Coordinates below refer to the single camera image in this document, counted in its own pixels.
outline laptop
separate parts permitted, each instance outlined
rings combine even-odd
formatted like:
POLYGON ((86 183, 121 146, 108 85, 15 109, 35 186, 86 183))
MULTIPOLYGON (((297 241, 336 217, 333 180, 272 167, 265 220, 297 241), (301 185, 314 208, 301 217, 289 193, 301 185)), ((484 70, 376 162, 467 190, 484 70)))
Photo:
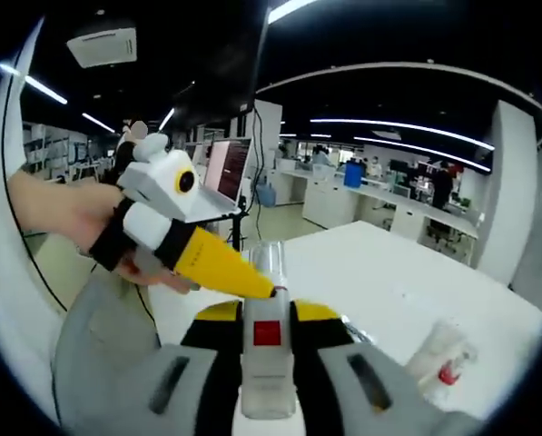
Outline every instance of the laptop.
POLYGON ((210 221, 238 213, 242 178, 251 151, 250 138, 221 139, 212 142, 204 183, 186 216, 187 223, 210 221))

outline white table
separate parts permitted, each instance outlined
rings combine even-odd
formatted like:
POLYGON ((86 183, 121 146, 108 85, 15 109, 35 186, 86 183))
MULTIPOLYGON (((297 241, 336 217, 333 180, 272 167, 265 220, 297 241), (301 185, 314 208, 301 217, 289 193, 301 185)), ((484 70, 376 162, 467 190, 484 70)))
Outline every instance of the white table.
MULTIPOLYGON (((399 364, 434 321, 457 325, 478 348, 478 361, 451 388, 442 403, 447 410, 487 418, 513 388, 542 332, 542 312, 500 283, 368 223, 289 240, 285 252, 291 298, 347 315, 399 364)), ((207 290, 181 296, 161 285, 149 295, 162 343, 179 343, 195 313, 231 299, 207 290)))
MULTIPOLYGON (((287 174, 292 177, 300 177, 304 179, 313 179, 312 172, 304 170, 293 170, 293 171, 281 171, 281 173, 287 174)), ((330 181, 334 186, 339 187, 340 189, 347 189, 351 192, 358 193, 359 195, 365 195, 368 197, 376 198, 382 200, 386 203, 395 204, 396 206, 401 206, 403 208, 409 209, 416 213, 421 213, 424 216, 428 217, 431 220, 444 223, 445 225, 452 227, 453 229, 463 232, 468 236, 471 236, 473 239, 478 238, 478 231, 475 225, 473 225, 469 220, 461 216, 455 216, 450 213, 436 209, 428 204, 417 202, 410 198, 391 193, 384 189, 379 189, 369 185, 362 185, 359 188, 349 188, 343 184, 342 180, 337 178, 330 181)))

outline blue container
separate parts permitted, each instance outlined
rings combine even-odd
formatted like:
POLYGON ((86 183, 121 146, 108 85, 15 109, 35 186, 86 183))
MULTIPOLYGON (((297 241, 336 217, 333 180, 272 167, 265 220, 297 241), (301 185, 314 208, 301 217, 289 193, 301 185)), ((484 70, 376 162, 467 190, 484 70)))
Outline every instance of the blue container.
POLYGON ((354 162, 347 162, 345 164, 345 178, 343 179, 343 184, 349 188, 359 188, 361 186, 362 175, 362 165, 354 162))
POLYGON ((259 195, 259 203, 264 207, 274 207, 277 203, 277 192, 271 185, 259 184, 256 192, 259 195))

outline air conditioning unit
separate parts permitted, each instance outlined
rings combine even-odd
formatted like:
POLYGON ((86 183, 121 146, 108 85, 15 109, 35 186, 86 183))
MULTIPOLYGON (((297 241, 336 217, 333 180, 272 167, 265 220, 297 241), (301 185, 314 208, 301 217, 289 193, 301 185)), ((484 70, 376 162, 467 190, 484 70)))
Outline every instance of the air conditioning unit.
POLYGON ((67 41, 67 47, 82 68, 137 60, 135 27, 80 35, 67 41))

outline floor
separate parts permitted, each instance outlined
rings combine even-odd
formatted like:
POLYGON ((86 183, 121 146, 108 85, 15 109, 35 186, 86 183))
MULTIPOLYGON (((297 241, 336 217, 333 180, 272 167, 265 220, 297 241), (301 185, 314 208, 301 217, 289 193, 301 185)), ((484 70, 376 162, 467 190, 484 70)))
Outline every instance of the floor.
MULTIPOLYGON (((250 216, 242 220, 241 233, 243 238, 243 250, 248 250, 259 241, 256 226, 258 212, 259 206, 254 205, 250 216)), ((258 222, 261 238, 266 241, 286 241, 324 230, 322 227, 303 219, 301 213, 302 204, 274 208, 262 207, 258 222)), ((393 210, 379 208, 370 214, 369 221, 374 225, 383 227, 385 223, 389 222, 393 213, 393 210)), ((226 229, 221 230, 221 234, 229 234, 229 231, 226 229)), ((132 310, 140 313, 142 316, 148 316, 133 285, 120 279, 115 274, 108 273, 101 267, 97 267, 91 272, 95 262, 88 257, 80 255, 74 244, 64 237, 55 234, 40 234, 30 236, 26 240, 51 289, 67 308, 71 307, 71 304, 87 283, 90 275, 96 274, 106 280, 108 287, 110 287, 113 292, 117 292, 119 298, 127 306, 131 307, 132 310)), ((425 237, 423 244, 432 248, 434 247, 435 242, 431 238, 425 237)), ((451 250, 445 251, 446 255, 451 255, 455 258, 457 257, 451 250)), ((151 311, 147 299, 147 289, 140 287, 139 290, 145 302, 145 306, 151 311)), ((52 305, 57 305, 53 297, 48 293, 45 295, 45 298, 47 298, 52 305)))

